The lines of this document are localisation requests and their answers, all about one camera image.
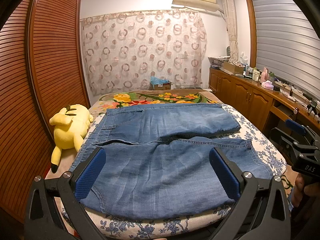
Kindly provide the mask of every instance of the wardrobe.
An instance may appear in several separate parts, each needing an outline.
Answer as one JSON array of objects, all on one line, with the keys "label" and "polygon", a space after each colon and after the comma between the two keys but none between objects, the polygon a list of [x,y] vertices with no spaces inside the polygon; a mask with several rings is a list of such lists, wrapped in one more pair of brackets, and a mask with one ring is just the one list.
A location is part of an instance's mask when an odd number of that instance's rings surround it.
[{"label": "wardrobe", "polygon": [[23,0],[0,31],[0,207],[21,223],[34,177],[50,169],[49,119],[90,107],[79,11],[80,0]]}]

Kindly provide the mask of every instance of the pink bottle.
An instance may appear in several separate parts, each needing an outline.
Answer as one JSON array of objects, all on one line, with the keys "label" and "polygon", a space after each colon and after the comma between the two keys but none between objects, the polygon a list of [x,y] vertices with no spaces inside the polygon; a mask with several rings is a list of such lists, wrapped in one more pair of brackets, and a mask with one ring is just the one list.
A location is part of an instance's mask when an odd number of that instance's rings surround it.
[{"label": "pink bottle", "polygon": [[261,73],[260,83],[263,83],[268,79],[269,79],[268,68],[265,67],[263,68],[263,72]]}]

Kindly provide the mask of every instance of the hand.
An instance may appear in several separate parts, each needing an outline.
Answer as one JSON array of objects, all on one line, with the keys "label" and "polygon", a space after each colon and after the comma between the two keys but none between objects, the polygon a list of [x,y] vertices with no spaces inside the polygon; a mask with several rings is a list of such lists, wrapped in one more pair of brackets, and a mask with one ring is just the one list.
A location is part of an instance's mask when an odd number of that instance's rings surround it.
[{"label": "hand", "polygon": [[[305,184],[304,179],[303,179],[301,173],[299,173],[297,175],[296,180],[295,180],[295,186],[293,188],[293,194],[291,197],[291,202],[294,207],[299,206],[299,204],[302,200],[302,196],[303,196],[302,192],[304,192],[306,195],[308,195],[310,197],[317,197],[318,199],[320,198],[320,183],[319,182],[310,184],[308,186],[305,186],[305,188],[303,188],[304,184]],[[305,214],[304,218],[307,219],[310,217],[310,215],[311,215],[311,209]]]}]

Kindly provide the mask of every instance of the silver screw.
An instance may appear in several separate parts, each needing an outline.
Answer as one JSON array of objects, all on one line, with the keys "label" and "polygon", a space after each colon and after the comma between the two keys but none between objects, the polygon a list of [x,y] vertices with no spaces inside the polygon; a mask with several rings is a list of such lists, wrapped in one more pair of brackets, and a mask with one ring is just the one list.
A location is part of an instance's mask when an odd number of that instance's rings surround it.
[{"label": "silver screw", "polygon": [[66,178],[66,179],[70,178],[70,176],[71,176],[71,172],[70,171],[66,171],[66,172],[63,173],[63,177]]},{"label": "silver screw", "polygon": [[38,181],[40,181],[40,180],[41,180],[41,176],[40,176],[40,175],[38,175],[38,176],[35,177],[35,182],[38,182]]},{"label": "silver screw", "polygon": [[245,176],[246,178],[250,179],[250,178],[252,177],[252,173],[246,171],[246,172],[244,173],[244,176]]},{"label": "silver screw", "polygon": [[275,181],[277,181],[277,182],[280,182],[280,181],[281,181],[281,178],[280,178],[279,176],[275,176],[274,179],[275,179]]}]

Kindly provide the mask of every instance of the blue denim shorts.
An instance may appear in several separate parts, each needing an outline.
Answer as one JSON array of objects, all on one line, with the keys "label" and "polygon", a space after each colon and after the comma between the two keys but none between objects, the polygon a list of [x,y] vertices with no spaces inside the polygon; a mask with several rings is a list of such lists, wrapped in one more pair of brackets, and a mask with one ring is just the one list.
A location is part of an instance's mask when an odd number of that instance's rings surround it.
[{"label": "blue denim shorts", "polygon": [[213,138],[239,128],[218,104],[108,109],[70,168],[95,147],[106,150],[106,164],[81,203],[131,219],[196,214],[231,203],[209,163],[213,147],[220,147],[242,171],[272,177],[250,140]]}]

